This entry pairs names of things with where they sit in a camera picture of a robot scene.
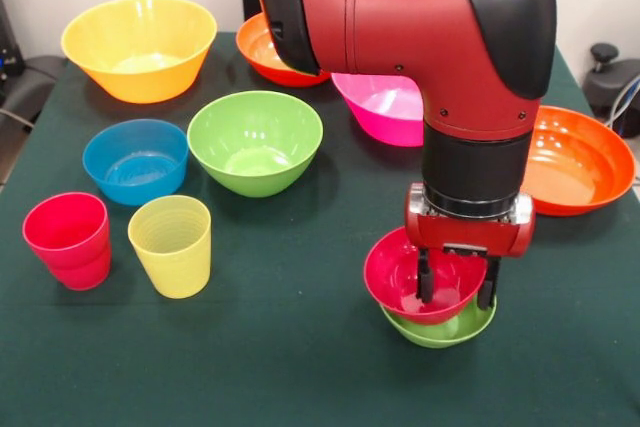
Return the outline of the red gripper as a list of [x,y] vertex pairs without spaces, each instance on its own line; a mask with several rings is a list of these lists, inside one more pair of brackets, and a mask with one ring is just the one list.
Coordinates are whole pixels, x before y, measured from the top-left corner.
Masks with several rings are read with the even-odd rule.
[[506,214],[496,219],[455,218],[433,207],[424,184],[411,184],[405,200],[405,231],[410,242],[420,248],[416,297],[423,303],[430,303],[433,298],[434,274],[427,249],[453,250],[490,257],[476,305],[482,311],[493,308],[500,257],[522,256],[531,243],[534,228],[534,201],[526,193],[518,194]]

